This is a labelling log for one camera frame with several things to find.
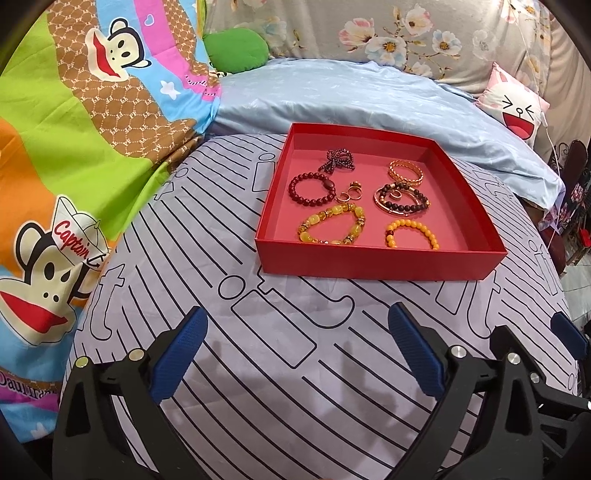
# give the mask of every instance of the cartoon face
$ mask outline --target cartoon face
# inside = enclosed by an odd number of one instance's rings
[[[123,82],[129,78],[126,67],[145,68],[152,63],[144,59],[144,46],[139,34],[124,18],[111,23],[109,37],[97,28],[86,33],[88,66],[90,72],[101,80]]]
[[[34,222],[19,231],[15,254],[24,275],[0,278],[0,314],[31,345],[59,342],[76,321],[69,302],[89,296],[79,291],[89,267],[73,265]]]
[[[506,74],[500,67],[493,67],[491,84],[478,105],[491,117],[505,125],[524,141],[533,142],[541,123],[543,99]]]

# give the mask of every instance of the pillow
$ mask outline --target pillow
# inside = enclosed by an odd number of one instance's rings
[[[550,13],[538,0],[208,1],[207,33],[250,28],[275,57],[373,60],[473,95],[496,61],[520,80],[535,78],[544,94]]]
[[[515,80],[496,63],[492,66],[491,79],[476,101],[476,106],[532,148],[542,123],[542,113],[550,108],[546,100]]]
[[[203,37],[213,67],[219,72],[241,73],[262,67],[269,59],[269,47],[248,28],[231,28]]]

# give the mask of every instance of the monkey face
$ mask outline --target monkey face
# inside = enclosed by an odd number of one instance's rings
[[[31,345],[59,342],[72,330],[76,314],[69,300],[83,268],[39,230],[27,228],[17,242],[24,280],[0,278],[0,314]]]
[[[109,37],[98,28],[86,33],[88,66],[90,72],[109,82],[123,82],[129,78],[126,67],[144,68],[151,65],[144,59],[144,45],[139,34],[128,25],[124,18],[111,23]]]

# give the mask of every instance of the metal screw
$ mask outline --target metal screw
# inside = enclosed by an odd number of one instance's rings
[[[519,365],[521,363],[521,357],[517,355],[517,353],[513,352],[507,355],[507,360],[509,360],[509,363],[513,365]]]
[[[77,358],[76,362],[74,362],[74,365],[78,368],[84,368],[86,365],[88,365],[88,357],[81,356],[80,358]]]
[[[464,358],[467,355],[467,352],[461,345],[454,345],[452,346],[452,355],[456,358]]]
[[[136,348],[129,352],[129,359],[133,362],[137,362],[144,357],[144,351],[141,348]]]

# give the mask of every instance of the ring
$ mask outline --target ring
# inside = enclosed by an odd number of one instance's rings
[[[415,174],[418,175],[418,178],[411,180],[406,177],[403,177],[402,175],[400,175],[399,173],[397,173],[394,170],[395,167],[407,168],[407,169],[415,172]],[[414,163],[409,162],[407,160],[394,160],[394,161],[390,162],[390,166],[388,167],[388,174],[394,179],[394,181],[397,181],[400,183],[406,183],[407,185],[410,185],[411,187],[418,187],[424,178],[423,171],[420,168],[418,168]]]
[[[349,194],[349,192],[353,190],[354,192],[359,193],[358,197],[352,197],[349,195],[349,198],[351,200],[359,200],[362,195],[363,195],[363,190],[361,189],[361,184],[358,181],[352,181],[351,185],[349,186],[349,188],[347,189],[347,194]]]
[[[335,200],[339,203],[347,203],[350,199],[351,199],[351,195],[349,195],[346,192],[341,192],[340,195],[335,197]]]

